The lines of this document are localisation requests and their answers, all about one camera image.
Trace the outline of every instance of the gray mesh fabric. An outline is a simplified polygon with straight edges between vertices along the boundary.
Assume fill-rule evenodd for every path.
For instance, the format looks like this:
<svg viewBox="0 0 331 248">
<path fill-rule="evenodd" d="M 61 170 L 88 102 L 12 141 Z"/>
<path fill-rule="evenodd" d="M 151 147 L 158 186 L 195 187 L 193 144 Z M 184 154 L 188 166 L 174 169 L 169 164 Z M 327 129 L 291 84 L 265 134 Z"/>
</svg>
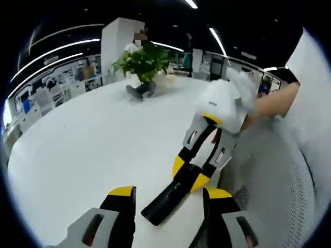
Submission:
<svg viewBox="0 0 331 248">
<path fill-rule="evenodd" d="M 264 233 L 261 247 L 301 247 L 316 223 L 314 189 L 293 136 L 282 120 L 265 119 L 237 144 L 233 160 L 247 189 L 237 202 L 248 201 L 246 210 L 260 221 L 252 228 Z"/>
</svg>

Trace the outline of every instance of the white table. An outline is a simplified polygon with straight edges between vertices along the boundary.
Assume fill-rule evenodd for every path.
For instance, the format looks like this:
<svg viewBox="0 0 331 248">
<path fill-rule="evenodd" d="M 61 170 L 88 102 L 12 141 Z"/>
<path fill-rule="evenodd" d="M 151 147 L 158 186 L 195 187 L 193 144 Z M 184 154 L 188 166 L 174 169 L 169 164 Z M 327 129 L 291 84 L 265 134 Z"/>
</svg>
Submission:
<svg viewBox="0 0 331 248">
<path fill-rule="evenodd" d="M 67 227 L 88 209 L 99 207 L 110 190 L 135 185 L 132 247 L 189 246 L 203 221 L 202 190 L 189 195 L 158 227 L 140 214 L 172 181 L 173 162 L 193 118 L 195 100 L 208 84 L 175 78 L 164 95 L 144 102 L 125 92 L 130 80 L 92 90 L 42 117 L 15 143 L 9 182 L 42 244 L 62 241 Z M 210 142 L 204 143 L 196 164 L 203 163 L 211 149 Z M 215 175 L 209 185 L 217 181 Z"/>
</svg>

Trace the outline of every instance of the green leaves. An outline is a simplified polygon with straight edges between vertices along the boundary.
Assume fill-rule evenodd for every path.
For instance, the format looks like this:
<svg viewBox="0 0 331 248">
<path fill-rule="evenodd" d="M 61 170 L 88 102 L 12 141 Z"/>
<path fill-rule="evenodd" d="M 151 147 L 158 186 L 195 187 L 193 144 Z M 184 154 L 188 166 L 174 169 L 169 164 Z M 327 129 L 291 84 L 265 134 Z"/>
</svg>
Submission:
<svg viewBox="0 0 331 248">
<path fill-rule="evenodd" d="M 152 81 L 154 75 L 161 70 L 166 74 L 169 63 L 167 50 L 157 47 L 151 42 L 146 42 L 144 49 L 132 54 L 125 51 L 121 58 L 112 64 L 112 67 L 114 72 L 122 71 L 124 76 L 128 71 L 137 74 L 139 80 L 146 83 Z"/>
</svg>

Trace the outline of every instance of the human arm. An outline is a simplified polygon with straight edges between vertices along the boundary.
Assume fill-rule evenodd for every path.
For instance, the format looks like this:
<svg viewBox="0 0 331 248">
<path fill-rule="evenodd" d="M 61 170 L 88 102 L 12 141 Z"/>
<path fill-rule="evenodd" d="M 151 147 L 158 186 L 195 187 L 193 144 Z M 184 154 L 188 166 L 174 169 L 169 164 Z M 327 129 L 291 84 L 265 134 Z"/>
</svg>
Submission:
<svg viewBox="0 0 331 248">
<path fill-rule="evenodd" d="M 296 94 L 299 90 L 300 83 L 292 83 L 287 87 L 257 99 L 257 109 L 256 112 L 252 115 L 247 115 L 244 123 L 242 125 L 242 130 L 250 127 L 254 122 L 263 116 L 275 116 L 282 115 L 285 116 L 289 111 Z M 220 135 L 219 130 L 217 131 L 212 143 L 215 143 L 218 136 Z"/>
</svg>

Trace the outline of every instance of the potted plant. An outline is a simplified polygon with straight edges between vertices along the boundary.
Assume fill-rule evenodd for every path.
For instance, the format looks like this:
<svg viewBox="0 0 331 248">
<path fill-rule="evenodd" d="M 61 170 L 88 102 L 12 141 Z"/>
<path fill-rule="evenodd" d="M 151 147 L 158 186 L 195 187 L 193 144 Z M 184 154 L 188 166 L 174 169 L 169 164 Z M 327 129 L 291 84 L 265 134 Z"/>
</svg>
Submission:
<svg viewBox="0 0 331 248">
<path fill-rule="evenodd" d="M 145 92 L 148 92 L 147 96 L 153 94 L 156 87 L 153 82 L 155 74 L 159 71 L 167 73 L 169 58 L 169 51 L 147 42 L 141 50 L 133 53 L 124 51 L 121 58 L 114 62 L 112 67 L 114 72 L 122 71 L 124 76 L 127 72 L 138 76 L 141 85 L 137 88 L 127 85 L 126 89 L 131 95 L 142 99 Z"/>
</svg>

